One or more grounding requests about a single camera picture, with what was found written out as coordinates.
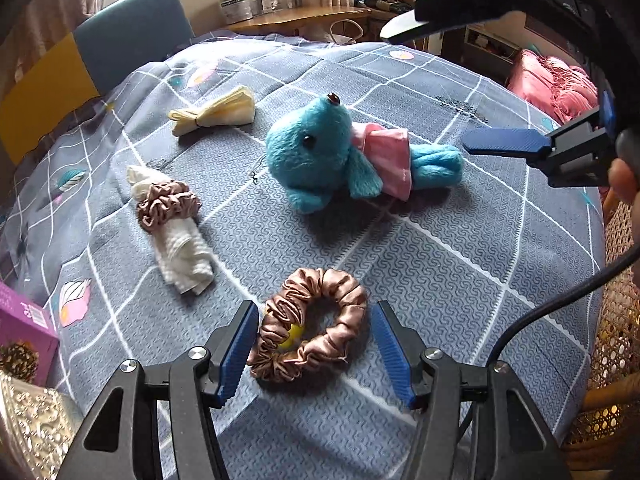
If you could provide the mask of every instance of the blue plush toy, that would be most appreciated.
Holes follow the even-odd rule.
[[[387,192],[407,200],[411,189],[447,187],[462,179],[454,146],[409,144],[406,130],[352,123],[335,94],[319,97],[273,124],[266,137],[271,174],[293,207],[312,213],[347,186],[353,198]]]

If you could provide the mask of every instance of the plaid pattern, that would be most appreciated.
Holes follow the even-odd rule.
[[[483,124],[544,131],[545,114],[492,81],[416,51],[395,59],[391,52],[409,50],[386,44],[229,32],[195,43],[71,114],[42,140],[44,158],[26,158],[15,175],[0,235],[2,279],[52,314],[61,343],[50,381],[85,411],[121,361],[175,358],[229,322],[241,300],[263,306],[299,266],[350,272],[430,346],[483,364],[510,322],[603,264],[597,190],[550,189],[521,160],[465,155],[455,189],[416,192],[407,203],[338,195],[306,217],[266,168],[257,185],[248,176],[273,121],[331,91],[353,120],[406,127],[414,143],[460,145],[462,131]],[[206,64],[216,65],[213,75],[187,86]],[[169,110],[238,84],[256,95],[253,124],[172,136]],[[198,224],[216,277],[199,297],[163,282],[136,223],[127,164],[187,182],[202,200]],[[86,176],[61,192],[57,179],[69,169]],[[61,328],[60,288],[83,278],[92,280],[89,312]],[[526,329],[504,353],[558,437],[586,386],[599,307],[592,294]],[[415,427],[368,330],[344,372],[269,388],[245,373],[213,417],[232,478],[399,478]],[[171,474],[166,406],[159,431]]]

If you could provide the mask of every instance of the brown scrunchie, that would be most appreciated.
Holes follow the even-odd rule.
[[[138,223],[148,233],[154,232],[172,218],[190,218],[200,210],[200,200],[184,182],[171,180],[152,184],[146,199],[138,203]]]
[[[332,298],[340,306],[335,324],[311,341],[300,343],[296,351],[277,352],[278,345],[289,338],[291,325],[304,326],[306,306],[320,296]],[[298,269],[266,306],[246,363],[254,377],[279,383],[292,381],[305,369],[316,370],[322,364],[346,361],[347,344],[358,335],[365,314],[367,293],[353,276],[341,270]]]

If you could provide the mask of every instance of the yellow ball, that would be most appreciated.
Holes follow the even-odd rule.
[[[304,331],[304,326],[295,324],[291,325],[291,328],[289,329],[289,337],[278,345],[278,350],[288,350],[294,345],[294,343],[300,342],[300,338],[302,338]]]

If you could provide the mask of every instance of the hand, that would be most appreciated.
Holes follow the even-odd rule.
[[[631,232],[634,243],[640,242],[640,193],[638,180],[626,162],[617,158],[609,168],[609,184],[620,200],[629,204],[631,208]],[[640,261],[632,267],[634,283],[640,288]]]

